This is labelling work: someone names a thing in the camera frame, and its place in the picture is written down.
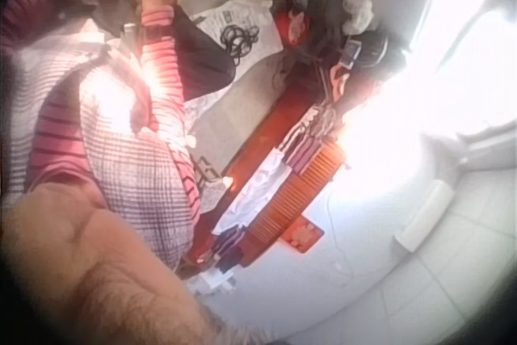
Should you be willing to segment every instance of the plaid jacket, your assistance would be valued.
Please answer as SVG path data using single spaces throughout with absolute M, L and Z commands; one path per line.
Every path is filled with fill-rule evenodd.
M 45 99 L 77 72 L 82 137 L 104 199 L 175 268 L 191 246 L 192 212 L 167 144 L 146 127 L 149 88 L 139 70 L 102 32 L 50 33 L 19 50 L 13 61 L 11 180 L 3 206 L 11 207 L 27 190 L 27 164 Z

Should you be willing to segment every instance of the black cable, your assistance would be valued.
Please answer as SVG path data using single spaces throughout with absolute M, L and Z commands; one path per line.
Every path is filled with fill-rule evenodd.
M 221 33 L 221 43 L 235 61 L 235 65 L 239 65 L 241 58 L 250 54 L 253 44 L 259 42 L 259 33 L 260 29 L 257 26 L 244 29 L 231 24 L 225 27 Z

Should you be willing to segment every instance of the pink striped sleeve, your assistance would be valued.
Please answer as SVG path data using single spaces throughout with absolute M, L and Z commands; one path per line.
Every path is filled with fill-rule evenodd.
M 54 15 L 54 0 L 7 0 L 2 12 L 0 45 L 7 53 L 40 32 Z
M 172 24 L 174 9 L 171 6 L 142 15 L 142 25 L 167 27 Z M 178 72 L 178 57 L 172 36 L 163 36 L 142 48 L 141 64 L 149 85 L 153 103 L 150 127 L 168 144 L 178 169 L 183 188 L 196 223 L 200 217 L 200 194 L 194 178 L 194 166 L 186 151 L 185 109 L 183 84 Z

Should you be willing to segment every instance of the red object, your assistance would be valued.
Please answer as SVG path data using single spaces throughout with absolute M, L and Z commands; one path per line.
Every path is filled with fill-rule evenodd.
M 282 234 L 284 240 L 291 248 L 304 254 L 316 244 L 325 232 L 318 228 L 313 222 L 303 216 L 296 221 Z
M 310 19 L 304 13 L 281 11 L 275 15 L 275 24 L 285 46 L 298 46 L 309 37 Z

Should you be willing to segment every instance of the wooden slats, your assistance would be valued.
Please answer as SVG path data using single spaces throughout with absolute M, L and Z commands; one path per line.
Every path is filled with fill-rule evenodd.
M 257 127 L 225 171 L 226 176 L 233 178 L 232 187 L 211 212 L 201 215 L 195 227 L 193 246 L 187 254 L 187 259 L 191 263 L 197 263 L 197 259 L 210 249 L 210 237 L 217 222 L 267 155 L 282 143 L 291 128 L 312 107 L 315 99 L 314 91 L 294 84 L 287 86 L 271 113 Z
M 325 144 L 304 174 L 291 174 L 262 210 L 240 247 L 244 252 L 241 265 L 247 267 L 266 252 L 291 224 L 305 211 L 345 162 L 342 150 Z

